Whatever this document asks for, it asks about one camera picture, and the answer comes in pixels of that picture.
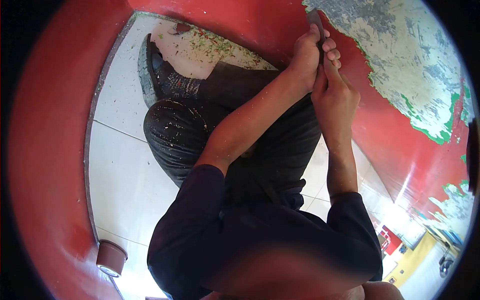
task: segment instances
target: knee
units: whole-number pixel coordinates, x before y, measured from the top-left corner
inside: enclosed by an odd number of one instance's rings
[[[194,108],[188,107],[181,100],[165,99],[149,108],[144,119],[144,133],[147,141],[161,139],[174,142],[183,131],[196,131],[198,116]]]

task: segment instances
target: black pants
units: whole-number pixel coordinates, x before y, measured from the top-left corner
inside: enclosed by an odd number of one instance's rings
[[[279,74],[279,71],[246,70],[219,62],[200,84],[196,99],[163,99],[149,109],[144,120],[147,142],[159,165],[177,186],[187,177],[223,118],[252,99]],[[305,180],[301,177],[320,135],[307,95],[259,138],[252,157],[240,157],[230,165],[227,186],[240,184],[239,189],[264,190],[266,183],[275,192],[303,187]]]

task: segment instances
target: paint chip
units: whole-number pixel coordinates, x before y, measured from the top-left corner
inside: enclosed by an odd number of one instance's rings
[[[177,23],[176,30],[180,32],[187,32],[190,31],[191,27],[187,24]]]

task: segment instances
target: yellow wall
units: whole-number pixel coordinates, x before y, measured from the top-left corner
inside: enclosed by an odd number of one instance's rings
[[[417,267],[423,262],[428,252],[433,248],[437,240],[433,238],[430,233],[425,233],[420,243],[417,245],[414,251],[407,248],[404,254],[398,252],[400,245],[394,252],[395,261],[398,263],[395,269],[385,277],[383,281],[388,281],[392,276],[396,279],[394,285],[400,287],[417,269]]]

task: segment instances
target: hand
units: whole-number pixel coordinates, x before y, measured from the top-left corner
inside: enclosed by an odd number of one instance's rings
[[[345,75],[338,73],[338,67],[326,54],[324,64],[318,67],[311,98],[327,147],[351,146],[352,122],[360,93]]]
[[[336,43],[329,38],[330,32],[324,29],[325,40],[322,49],[333,65],[340,68],[341,64],[338,60],[340,52],[336,49]],[[295,42],[293,49],[293,58],[287,70],[294,73],[295,78],[299,79],[300,84],[305,87],[305,94],[313,89],[315,77],[317,76],[317,68],[320,58],[320,51],[317,48],[317,42],[320,40],[320,31],[317,25],[310,25],[310,30],[299,37]]]

